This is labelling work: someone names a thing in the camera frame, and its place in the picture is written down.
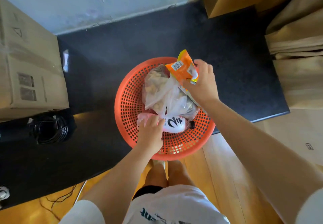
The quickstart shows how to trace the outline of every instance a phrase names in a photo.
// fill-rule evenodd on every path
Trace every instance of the white bottle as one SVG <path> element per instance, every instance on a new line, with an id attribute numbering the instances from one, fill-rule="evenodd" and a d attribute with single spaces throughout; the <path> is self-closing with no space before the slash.
<path id="1" fill-rule="evenodd" d="M 137 125 L 139 125 L 141 120 L 145 120 L 145 124 L 146 124 L 147 120 L 152 115 L 154 114 L 149 114 L 149 113 L 138 114 Z M 165 123 L 163 126 L 164 132 L 180 133 L 188 129 L 195 129 L 194 121 L 186 120 L 181 116 L 172 116 L 172 117 L 165 116 L 164 119 L 165 119 Z"/>

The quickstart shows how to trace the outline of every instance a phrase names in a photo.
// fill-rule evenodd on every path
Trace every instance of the left hand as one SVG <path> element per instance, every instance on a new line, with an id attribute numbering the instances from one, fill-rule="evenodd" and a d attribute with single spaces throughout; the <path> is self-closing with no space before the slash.
<path id="1" fill-rule="evenodd" d="M 137 146 L 142 150 L 148 150 L 151 155 L 157 153 L 163 146 L 162 134 L 164 119 L 160 119 L 158 115 L 149 117 L 145 125 L 142 120 L 139 124 L 139 132 Z"/>

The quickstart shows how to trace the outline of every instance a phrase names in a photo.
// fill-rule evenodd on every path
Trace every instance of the black shorts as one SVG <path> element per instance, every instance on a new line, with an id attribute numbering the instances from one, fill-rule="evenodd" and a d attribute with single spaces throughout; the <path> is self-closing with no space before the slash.
<path id="1" fill-rule="evenodd" d="M 132 200 L 146 193 L 157 193 L 162 189 L 163 189 L 162 186 L 153 186 L 153 185 L 143 186 L 135 193 L 135 196 L 133 196 Z"/>

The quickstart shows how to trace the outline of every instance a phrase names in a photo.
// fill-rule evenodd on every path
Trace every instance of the white t-shirt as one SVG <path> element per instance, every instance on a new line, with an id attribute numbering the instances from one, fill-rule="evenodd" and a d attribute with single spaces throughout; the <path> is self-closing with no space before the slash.
<path id="1" fill-rule="evenodd" d="M 322 223 L 323 189 L 313 193 L 297 215 L 296 224 Z M 98 207 L 88 200 L 78 201 L 59 224 L 105 224 Z M 127 211 L 123 224 L 228 224 L 207 199 L 193 186 L 176 185 L 161 189 L 155 194 L 135 198 Z"/>

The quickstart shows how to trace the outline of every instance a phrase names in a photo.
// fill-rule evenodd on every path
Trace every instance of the white shoe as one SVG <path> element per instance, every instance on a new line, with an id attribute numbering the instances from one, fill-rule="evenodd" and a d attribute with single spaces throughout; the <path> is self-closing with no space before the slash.
<path id="1" fill-rule="evenodd" d="M 165 161 L 163 161 L 163 160 L 154 160 L 153 159 L 152 162 L 153 162 L 154 166 L 157 165 L 157 164 L 161 164 L 165 169 L 165 166 L 166 166 Z"/>

